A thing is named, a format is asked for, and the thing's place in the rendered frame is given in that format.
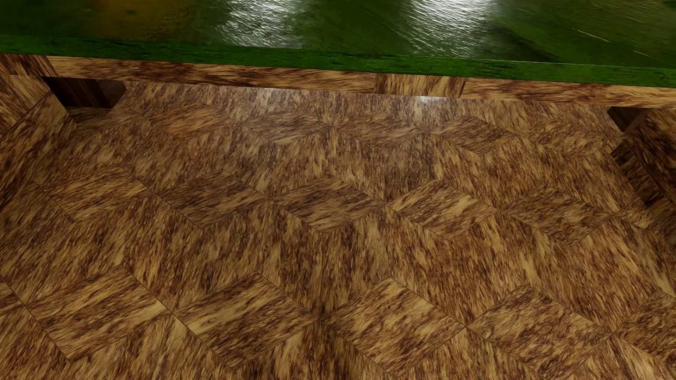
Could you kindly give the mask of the green-topped wooden desk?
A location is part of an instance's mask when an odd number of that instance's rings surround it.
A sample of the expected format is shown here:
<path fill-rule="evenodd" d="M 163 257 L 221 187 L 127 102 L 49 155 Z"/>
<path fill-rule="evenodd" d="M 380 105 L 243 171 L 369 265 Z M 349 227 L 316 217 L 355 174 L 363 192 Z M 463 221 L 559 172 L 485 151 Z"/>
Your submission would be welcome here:
<path fill-rule="evenodd" d="M 0 0 L 0 48 L 105 57 L 179 59 L 170 74 L 152 74 L 152 103 L 166 110 L 137 110 L 131 121 L 95 132 L 85 151 L 114 173 L 125 170 L 157 194 L 210 172 L 232 158 L 227 147 L 208 162 L 206 129 L 181 139 L 149 120 L 162 116 L 191 132 L 198 120 L 188 106 L 199 96 L 211 101 L 214 85 L 178 84 L 187 60 L 239 58 L 246 63 L 324 65 L 358 77 L 356 68 L 464 70 L 508 68 L 511 59 L 527 71 L 527 59 L 545 59 L 535 47 L 498 25 L 505 4 L 493 0 Z"/>

